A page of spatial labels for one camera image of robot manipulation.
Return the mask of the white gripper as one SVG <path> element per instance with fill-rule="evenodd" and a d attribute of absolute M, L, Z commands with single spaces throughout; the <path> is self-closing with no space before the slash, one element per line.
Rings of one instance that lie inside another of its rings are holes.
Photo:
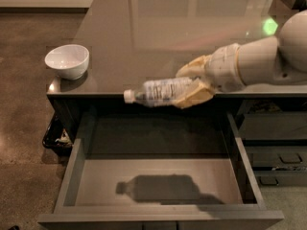
<path fill-rule="evenodd" d="M 237 43 L 224 46 L 212 56 L 202 55 L 182 66 L 176 73 L 177 78 L 203 77 L 206 75 L 213 86 L 221 92 L 239 91 L 246 87 L 239 73 L 239 48 Z M 173 101 L 177 108 L 188 108 L 210 101 L 215 95 L 215 88 L 200 79 L 194 80 Z"/>

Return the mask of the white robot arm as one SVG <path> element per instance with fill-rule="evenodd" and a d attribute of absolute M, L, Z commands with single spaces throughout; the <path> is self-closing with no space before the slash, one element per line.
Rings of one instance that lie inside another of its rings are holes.
<path fill-rule="evenodd" d="M 301 11 L 285 22 L 278 35 L 227 45 L 181 67 L 176 76 L 193 81 L 174 106 L 202 104 L 218 92 L 241 91 L 254 84 L 301 84 L 306 74 L 307 11 Z"/>

